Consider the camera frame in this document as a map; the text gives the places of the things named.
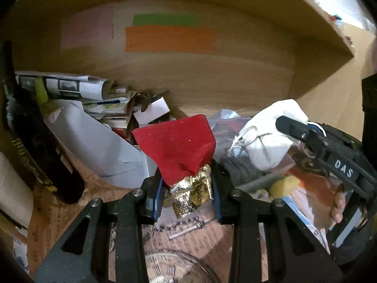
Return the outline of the person's right hand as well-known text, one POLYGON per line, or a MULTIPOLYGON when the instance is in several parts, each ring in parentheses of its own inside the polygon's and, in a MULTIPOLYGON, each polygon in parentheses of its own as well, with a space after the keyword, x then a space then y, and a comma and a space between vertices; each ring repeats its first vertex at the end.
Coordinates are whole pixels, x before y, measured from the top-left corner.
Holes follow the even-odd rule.
POLYGON ((334 195, 333 205, 330 209, 330 225, 334 226, 341 223, 343 219, 343 212, 346 207, 346 198, 343 187, 339 186, 334 195))

